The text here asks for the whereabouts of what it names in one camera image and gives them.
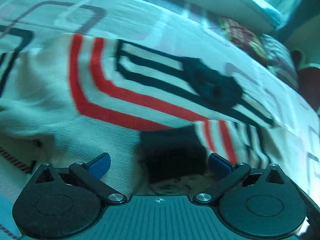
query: mattress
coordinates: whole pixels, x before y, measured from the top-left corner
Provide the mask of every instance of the mattress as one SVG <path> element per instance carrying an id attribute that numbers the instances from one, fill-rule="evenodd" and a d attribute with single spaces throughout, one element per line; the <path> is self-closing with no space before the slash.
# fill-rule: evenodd
<path id="1" fill-rule="evenodd" d="M 210 68 L 234 77 L 248 95 L 272 114 L 276 127 L 269 136 L 276 145 L 278 164 L 320 204 L 318 115 L 297 92 L 210 28 L 143 0 L 1 0 L 0 31 L 0 53 L 37 51 L 64 33 L 78 33 L 122 39 L 179 57 L 200 58 Z M 12 70 L 0 68 L 1 106 L 7 102 L 3 95 L 10 88 L 5 83 L 10 80 L 12 71 L 18 70 L 14 66 Z M 10 133 L 6 120 L 0 123 L 2 147 L 9 141 L 14 147 L 16 140 L 21 143 L 36 138 L 35 134 Z M 69 147 L 64 145 L 65 152 Z M 74 161 L 88 161 L 98 150 L 93 142 L 86 145 L 86 151 L 86 160 L 76 159 L 77 155 L 70 158 L 68 154 L 52 152 L 49 161 L 56 167 L 67 167 Z M 1 239 L 20 236 L 11 217 L 11 208 L 30 176 L 1 159 L 0 212 L 5 214 L 0 218 Z"/>

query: bed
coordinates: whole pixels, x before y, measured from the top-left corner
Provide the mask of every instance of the bed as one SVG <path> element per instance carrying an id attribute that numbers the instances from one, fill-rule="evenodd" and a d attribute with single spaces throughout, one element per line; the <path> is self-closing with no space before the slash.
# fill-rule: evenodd
<path id="1" fill-rule="evenodd" d="M 295 90 L 212 31 L 214 27 L 200 28 L 197 21 L 184 19 L 172 11 L 143 0 L 1 0 L 0 21 L 0 53 L 42 48 L 59 35 L 78 33 L 122 39 L 176 56 L 200 58 L 223 75 L 234 77 L 243 90 L 273 116 L 276 128 L 272 136 L 281 153 L 277 163 L 320 204 L 320 125 L 317 113 Z M 1 93 L 9 89 L 9 86 L 3 84 L 10 78 L 10 71 L 17 70 L 0 68 Z M 5 93 L 0 94 L 2 107 L 7 100 L 4 95 Z M 66 116 L 64 122 L 69 121 L 77 122 Z M 15 133 L 7 124 L 6 120 L 2 120 L 0 125 L 0 146 L 4 149 L 7 147 L 12 151 L 19 151 L 21 148 L 18 144 L 38 139 L 41 133 L 41 129 L 33 134 Z M 93 134 L 93 139 L 104 136 L 95 129 L 89 133 Z M 59 138 L 54 134 L 43 140 L 45 143 L 41 153 L 48 152 L 49 155 L 39 153 L 40 161 L 45 161 L 50 156 L 50 162 L 56 167 L 67 167 L 79 161 L 77 154 L 69 155 L 76 151 L 77 146 L 59 144 Z M 24 145 L 26 154 L 31 149 L 27 144 Z M 83 161 L 88 161 L 99 155 L 101 148 L 87 145 L 85 151 L 87 154 Z M 4 156 L 4 150 L 0 149 L 0 152 Z M 12 236 L 19 237 L 20 233 L 12 220 L 10 208 L 31 175 L 21 172 L 10 161 L 1 158 L 0 210 L 6 216 L 1 216 L 0 224 L 12 235 L 0 230 L 0 238 L 15 239 Z M 115 178 L 116 170 L 123 168 L 124 163 L 130 160 L 131 157 L 124 153 L 112 157 L 115 164 L 103 181 L 111 183 L 119 191 L 128 191 L 125 183 L 129 183 L 130 178 L 124 176 L 117 182 Z"/>

